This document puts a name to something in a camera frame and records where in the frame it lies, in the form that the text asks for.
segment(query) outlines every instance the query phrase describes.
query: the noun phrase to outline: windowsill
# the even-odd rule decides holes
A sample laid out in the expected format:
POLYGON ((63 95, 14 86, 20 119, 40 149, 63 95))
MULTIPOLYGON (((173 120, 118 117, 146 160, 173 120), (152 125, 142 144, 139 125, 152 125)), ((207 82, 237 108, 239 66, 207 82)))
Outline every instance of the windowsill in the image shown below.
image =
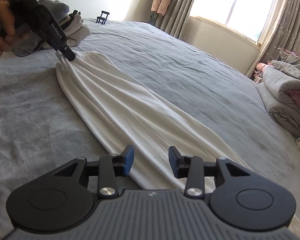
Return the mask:
POLYGON ((193 18, 198 19, 198 20, 203 21, 203 22, 206 22, 210 25, 213 25, 213 26, 215 26, 215 27, 231 34, 232 36, 244 41, 246 44, 252 46, 253 48, 257 49, 258 51, 261 50, 261 48, 258 45, 255 44, 255 41, 252 41, 250 38, 244 36, 243 34, 237 32, 236 30, 227 28, 225 25, 223 25, 221 23, 215 22, 215 21, 210 20, 210 19, 202 18, 200 16, 193 16, 193 18))

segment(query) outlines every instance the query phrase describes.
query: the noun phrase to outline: white towel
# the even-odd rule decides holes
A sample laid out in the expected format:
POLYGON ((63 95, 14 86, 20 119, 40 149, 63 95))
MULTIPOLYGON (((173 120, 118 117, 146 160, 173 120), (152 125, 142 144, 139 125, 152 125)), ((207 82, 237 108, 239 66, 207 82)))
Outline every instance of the white towel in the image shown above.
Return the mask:
MULTIPOLYGON (((56 55, 61 88, 99 142, 112 154, 131 144, 135 161, 130 176, 144 189, 184 190, 185 180, 174 178, 168 149, 176 146, 182 155, 215 162, 227 157, 247 164, 216 133, 172 105, 136 79, 120 71, 110 59, 97 52, 75 52, 69 62, 56 55)), ((214 181, 206 178, 207 192, 214 181)), ((300 237, 300 221, 293 220, 300 237)))

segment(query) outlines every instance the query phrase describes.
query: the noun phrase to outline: folded clothes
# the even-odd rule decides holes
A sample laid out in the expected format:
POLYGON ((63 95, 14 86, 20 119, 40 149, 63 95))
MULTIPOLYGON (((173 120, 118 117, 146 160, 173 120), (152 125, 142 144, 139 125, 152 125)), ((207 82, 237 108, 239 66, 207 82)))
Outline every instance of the folded clothes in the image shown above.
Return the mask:
MULTIPOLYGON (((67 15, 65 19, 69 19, 69 20, 66 21, 64 24, 60 23, 61 27, 69 23, 70 16, 67 15)), ((84 20, 79 14, 74 15, 71 23, 68 25, 66 29, 64 29, 64 32, 68 37, 67 45, 69 47, 79 46, 86 37, 91 35, 90 27, 87 24, 84 24, 84 20)), ((52 47, 48 43, 44 42, 41 45, 41 49, 52 49, 52 47)))
MULTIPOLYGON (((86 37, 91 35, 90 27, 84 24, 84 20, 78 11, 68 15, 69 6, 59 1, 39 0, 39 3, 45 5, 51 11, 64 30, 65 35, 68 37, 67 45, 69 47, 79 46, 86 37)), ((13 48, 13 52, 16 56, 25 57, 40 49, 52 49, 52 47, 37 34, 31 32, 29 38, 13 48)))

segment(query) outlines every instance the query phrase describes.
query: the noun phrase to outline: gray blanket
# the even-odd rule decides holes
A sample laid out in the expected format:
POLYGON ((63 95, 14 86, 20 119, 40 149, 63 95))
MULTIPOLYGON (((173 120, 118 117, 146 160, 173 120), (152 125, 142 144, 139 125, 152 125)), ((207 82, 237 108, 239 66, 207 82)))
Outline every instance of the gray blanket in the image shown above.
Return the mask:
POLYGON ((294 136, 300 137, 300 114, 277 100, 264 83, 257 86, 269 115, 294 136))
POLYGON ((281 61, 272 61, 263 73, 264 84, 257 89, 265 108, 280 125, 292 135, 300 137, 300 106, 289 91, 300 91, 300 70, 281 61))
POLYGON ((300 114, 300 106, 288 94, 289 91, 300 91, 299 79, 288 76, 273 67, 267 67, 263 73, 263 80, 266 88, 277 100, 300 114))
MULTIPOLYGON (((215 131, 255 172, 293 193, 300 219, 300 153, 252 80, 148 24, 89 25, 92 35, 76 50, 108 55, 215 131)), ((95 161, 106 154, 63 94, 56 62, 53 50, 0 58, 0 238, 12 229, 5 209, 11 191, 77 156, 95 161)), ((137 186, 125 182, 121 187, 137 186)), ((96 180, 89 188, 96 190, 96 180)))

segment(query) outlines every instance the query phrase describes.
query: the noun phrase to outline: metal screw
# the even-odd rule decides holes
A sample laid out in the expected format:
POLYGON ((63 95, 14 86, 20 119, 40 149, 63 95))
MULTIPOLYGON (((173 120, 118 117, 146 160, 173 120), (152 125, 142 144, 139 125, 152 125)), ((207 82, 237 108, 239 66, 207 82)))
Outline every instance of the metal screw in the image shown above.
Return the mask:
POLYGON ((103 187, 100 190, 100 194, 103 196, 112 196, 115 194, 115 189, 112 187, 103 187))
POLYGON ((189 188, 187 190, 187 193, 190 196, 198 197, 198 196, 201 196, 203 194, 203 191, 200 190, 199 188, 193 187, 193 188, 189 188))

